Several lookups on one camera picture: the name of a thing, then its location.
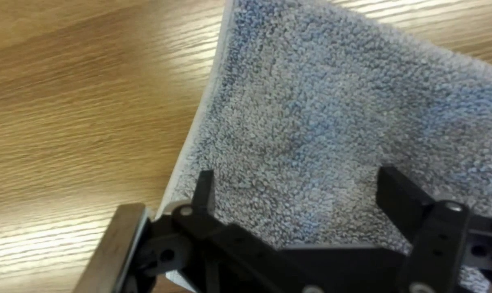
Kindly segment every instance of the wooden table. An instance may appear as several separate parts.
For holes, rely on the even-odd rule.
[[[492,62],[492,0],[341,5]],[[120,203],[152,210],[224,0],[0,0],[0,291],[71,291]]]

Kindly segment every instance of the black bracket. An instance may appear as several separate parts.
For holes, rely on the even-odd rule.
[[[178,270],[203,293],[460,293],[462,265],[492,282],[492,220],[458,202],[436,202],[396,168],[379,173],[379,207],[410,239],[410,256],[383,247],[273,249],[214,218],[214,173],[199,176],[191,205],[150,223],[128,283],[150,291]]]

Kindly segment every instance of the bolt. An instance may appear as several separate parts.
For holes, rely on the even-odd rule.
[[[320,286],[317,285],[307,285],[302,293],[325,293],[325,290],[322,290]]]
[[[181,208],[181,215],[183,216],[191,216],[194,213],[194,208],[193,207],[183,207]]]
[[[450,208],[455,213],[460,213],[463,210],[458,202],[447,202],[445,207]]]
[[[410,293],[437,293],[434,288],[431,288],[427,283],[411,283]]]

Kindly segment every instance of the blue towel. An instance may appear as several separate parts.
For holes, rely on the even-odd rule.
[[[230,2],[164,203],[216,169],[217,216],[274,246],[408,251],[375,205],[382,164],[492,215],[492,65],[323,0]]]

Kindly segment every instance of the wooden surface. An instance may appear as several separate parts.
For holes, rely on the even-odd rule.
[[[344,0],[492,62],[492,0]],[[0,291],[72,291],[121,203],[152,210],[224,0],[0,0]]]

